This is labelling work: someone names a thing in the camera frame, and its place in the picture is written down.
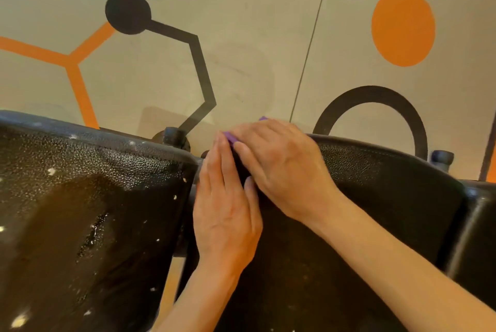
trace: orange line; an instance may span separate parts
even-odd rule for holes
[[[493,158],[491,159],[491,164],[489,165],[489,170],[487,171],[487,182],[496,183],[496,148],[493,151]]]
[[[65,70],[67,71],[67,76],[71,82],[72,91],[74,92],[74,96],[79,105],[79,110],[83,116],[84,124],[87,127],[100,129],[79,66],[77,64],[69,63],[65,66]]]
[[[46,63],[65,66],[67,55],[50,51],[41,47],[32,46],[17,40],[0,36],[0,49],[13,52],[18,55],[27,56],[32,59],[41,60]]]
[[[79,64],[110,38],[113,33],[115,33],[115,29],[108,22],[105,22],[101,28],[96,30],[87,40],[71,52],[69,55],[71,61]]]

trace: large black circle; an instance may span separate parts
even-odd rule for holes
[[[427,134],[419,113],[400,93],[382,86],[360,86],[333,100],[320,115],[313,133],[328,135],[337,120],[349,109],[363,103],[381,103],[395,109],[408,123],[415,143],[415,155],[427,160]]]
[[[123,34],[139,34],[152,19],[146,0],[107,0],[105,16],[112,27]]]

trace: person's left hand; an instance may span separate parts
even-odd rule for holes
[[[262,233],[257,189],[251,177],[241,185],[229,142],[220,132],[200,171],[193,225],[199,266],[239,276],[253,259]]]

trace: hand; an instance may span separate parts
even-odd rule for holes
[[[257,189],[245,188],[226,137],[218,133],[200,171],[193,209],[199,266],[239,276],[251,262],[262,233]]]
[[[317,144],[295,125],[277,119],[231,130],[234,149],[255,183],[288,217],[310,228],[346,199],[327,171]]]

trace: painted wall mural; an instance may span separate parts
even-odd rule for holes
[[[275,116],[452,151],[454,176],[496,182],[489,2],[0,0],[0,108],[146,138],[177,126],[196,155]]]

